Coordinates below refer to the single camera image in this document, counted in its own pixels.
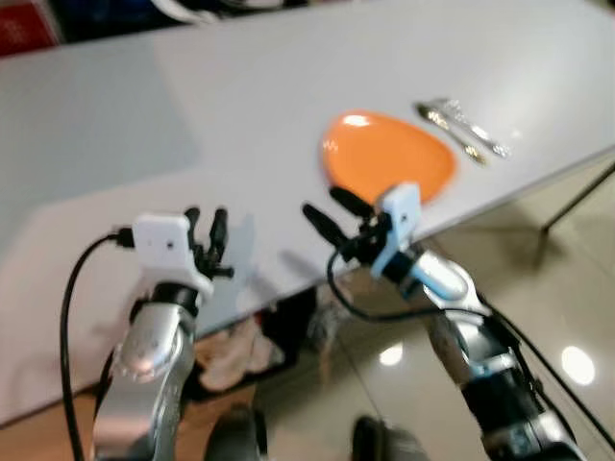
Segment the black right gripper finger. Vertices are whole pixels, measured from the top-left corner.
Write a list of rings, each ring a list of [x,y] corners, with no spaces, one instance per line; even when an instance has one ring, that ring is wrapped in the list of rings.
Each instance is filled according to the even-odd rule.
[[[307,219],[307,222],[311,224],[322,240],[333,246],[340,254],[346,254],[350,251],[347,247],[350,237],[347,236],[346,232],[343,232],[343,229],[329,215],[326,215],[319,207],[307,202],[302,203],[302,212],[304,218]]]
[[[372,204],[366,202],[365,199],[356,196],[356,194],[351,192],[351,190],[338,187],[338,185],[333,185],[329,189],[329,194],[339,206],[342,206],[343,209],[351,212],[351,214],[355,215],[357,219],[372,220],[378,215],[378,212]]]

